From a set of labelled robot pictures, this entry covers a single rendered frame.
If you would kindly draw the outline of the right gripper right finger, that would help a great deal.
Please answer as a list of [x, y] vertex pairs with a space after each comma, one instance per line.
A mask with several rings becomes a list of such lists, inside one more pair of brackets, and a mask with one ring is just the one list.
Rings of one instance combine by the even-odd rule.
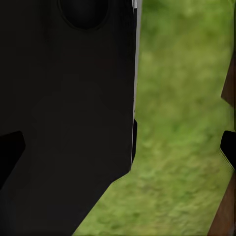
[[236, 170], [236, 133], [225, 131], [220, 148]]

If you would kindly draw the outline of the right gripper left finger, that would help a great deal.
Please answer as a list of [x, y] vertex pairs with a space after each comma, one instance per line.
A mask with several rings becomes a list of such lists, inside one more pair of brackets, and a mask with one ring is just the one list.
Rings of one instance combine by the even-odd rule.
[[0, 136], [0, 189], [26, 149], [21, 131]]

